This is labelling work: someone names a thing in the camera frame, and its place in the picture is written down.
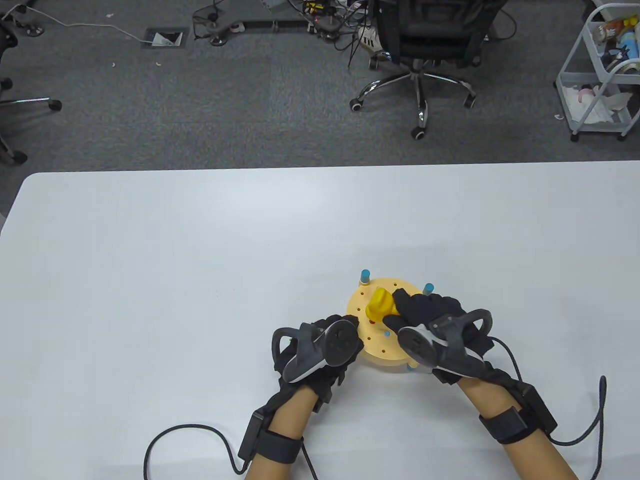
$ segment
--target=yellow toy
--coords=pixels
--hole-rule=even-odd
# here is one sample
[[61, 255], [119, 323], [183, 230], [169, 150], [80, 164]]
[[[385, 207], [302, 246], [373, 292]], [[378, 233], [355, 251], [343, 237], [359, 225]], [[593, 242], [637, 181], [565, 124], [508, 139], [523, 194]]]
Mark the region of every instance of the yellow toy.
[[[405, 289], [409, 295], [420, 293], [417, 287], [396, 278], [371, 280], [369, 270], [363, 270], [360, 275], [360, 287], [349, 300], [347, 314], [357, 316], [360, 321], [358, 335], [364, 343], [362, 355], [367, 360], [383, 367], [407, 365], [409, 369], [414, 369], [418, 363], [400, 348], [397, 335], [382, 321], [387, 315], [398, 315], [391, 294], [400, 288]], [[431, 292], [431, 284], [427, 284], [422, 291], [425, 295]]]

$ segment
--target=white table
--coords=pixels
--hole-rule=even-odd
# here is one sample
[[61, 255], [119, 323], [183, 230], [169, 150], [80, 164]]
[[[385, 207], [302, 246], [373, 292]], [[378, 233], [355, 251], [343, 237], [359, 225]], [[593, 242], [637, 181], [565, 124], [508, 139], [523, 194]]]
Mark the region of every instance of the white table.
[[[275, 391], [273, 330], [343, 312], [362, 268], [490, 309], [557, 438], [608, 375], [602, 479], [634, 477], [638, 185], [637, 162], [31, 176], [0, 234], [0, 478], [140, 479], [181, 422], [237, 448]], [[364, 362], [307, 443], [321, 480], [516, 478], [456, 387]], [[583, 479], [595, 452], [563, 449]], [[176, 432], [152, 477], [234, 475]]]

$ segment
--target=chair leg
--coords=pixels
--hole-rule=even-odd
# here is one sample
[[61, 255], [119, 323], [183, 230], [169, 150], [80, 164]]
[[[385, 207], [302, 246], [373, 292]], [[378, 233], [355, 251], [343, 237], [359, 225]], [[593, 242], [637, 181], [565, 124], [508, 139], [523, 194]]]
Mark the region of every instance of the chair leg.
[[356, 97], [356, 100], [359, 103], [362, 103], [365, 97], [371, 92], [373, 92], [374, 90], [377, 90], [378, 88], [383, 87], [385, 85], [391, 85], [392, 83], [398, 82], [400, 80], [404, 80], [405, 78], [409, 78], [410, 76], [411, 76], [411, 72], [405, 72], [402, 74], [392, 75], [382, 80], [376, 80], [375, 82], [371, 82], [365, 88], [360, 90], [360, 93]]
[[7, 154], [9, 154], [11, 158], [13, 158], [13, 150], [9, 147], [9, 144], [4, 141], [4, 138], [2, 138], [2, 136], [0, 136], [0, 148], [7, 152]]
[[0, 101], [0, 107], [7, 105], [19, 105], [22, 103], [37, 103], [37, 102], [50, 102], [50, 98], [41, 98], [41, 99], [24, 99], [24, 100], [2, 100]]
[[471, 87], [471, 84], [469, 82], [465, 82], [460, 78], [452, 77], [450, 75], [432, 74], [431, 72], [422, 72], [422, 75], [424, 75], [425, 77], [434, 78], [436, 80], [441, 80], [443, 82], [449, 82], [456, 85], [460, 85], [461, 87], [467, 89], [471, 97], [473, 98], [476, 97], [476, 93], [474, 92], [473, 87]]
[[27, 161], [27, 155], [18, 151], [12, 150], [7, 142], [0, 136], [0, 154], [6, 153], [11, 160], [16, 162], [18, 165], [21, 165]]
[[422, 89], [422, 81], [420, 75], [413, 75], [413, 86], [415, 87], [415, 95], [418, 100], [418, 126], [411, 132], [411, 136], [415, 140], [420, 140], [424, 137], [424, 133], [427, 130], [427, 119], [429, 118], [429, 104], [427, 103], [427, 97], [424, 95]]

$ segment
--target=office chair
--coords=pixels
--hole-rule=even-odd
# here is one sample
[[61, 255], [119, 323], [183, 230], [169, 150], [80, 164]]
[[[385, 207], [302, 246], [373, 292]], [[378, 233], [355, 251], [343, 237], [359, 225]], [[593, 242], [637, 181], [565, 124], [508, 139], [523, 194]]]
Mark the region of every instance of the office chair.
[[[2, 57], [4, 52], [16, 46], [18, 46], [18, 38], [6, 24], [0, 22], [0, 65], [2, 64]], [[62, 102], [60, 102], [60, 100], [52, 100], [48, 97], [25, 100], [1, 100], [3, 92], [6, 90], [10, 90], [12, 87], [13, 82], [10, 78], [0, 78], [0, 108], [6, 107], [7, 105], [46, 102], [48, 103], [51, 110], [62, 110]], [[3, 140], [2, 136], [0, 136], [0, 148], [2, 151], [6, 152], [16, 163], [22, 164], [27, 161], [27, 155], [18, 150], [12, 150], [11, 148], [9, 148], [9, 145], [7, 145], [7, 143]]]
[[359, 111], [368, 94], [400, 80], [410, 79], [418, 99], [418, 126], [411, 135], [424, 137], [429, 106], [421, 79], [429, 77], [460, 85], [468, 92], [465, 107], [472, 108], [476, 92], [466, 81], [426, 70], [442, 61], [454, 61], [458, 68], [481, 63], [481, 48], [495, 16], [508, 0], [370, 0], [383, 50], [374, 53], [369, 68], [386, 59], [407, 71], [376, 80], [351, 100], [351, 110]]

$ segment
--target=gray carpet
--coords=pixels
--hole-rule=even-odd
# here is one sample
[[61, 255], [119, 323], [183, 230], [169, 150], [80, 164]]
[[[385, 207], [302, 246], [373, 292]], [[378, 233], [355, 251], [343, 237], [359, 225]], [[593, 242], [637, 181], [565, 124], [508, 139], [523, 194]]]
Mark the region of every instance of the gray carpet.
[[[207, 3], [39, 6], [66, 22], [108, 21], [142, 35], [147, 26], [190, 26], [193, 10]], [[574, 144], [566, 122], [554, 118], [561, 108], [552, 81], [582, 25], [583, 1], [511, 0], [506, 8], [519, 22], [517, 36], [487, 45], [482, 67], [461, 73], [479, 94], [475, 108], [463, 108], [463, 90], [427, 81], [429, 131], [418, 142], [409, 135], [409, 82], [372, 94], [359, 113], [349, 110], [365, 83], [394, 69], [368, 70], [364, 50], [347, 70], [347, 55], [302, 33], [244, 34], [220, 48], [190, 35], [183, 50], [152, 51], [110, 29], [44, 22], [44, 36], [20, 37], [0, 72], [15, 83], [6, 98], [50, 95], [64, 109], [0, 111], [0, 131], [29, 155], [22, 166], [0, 164], [0, 212], [34, 172], [638, 158], [637, 132], [625, 143], [591, 135]], [[511, 24], [500, 15], [497, 28], [508, 35]]]

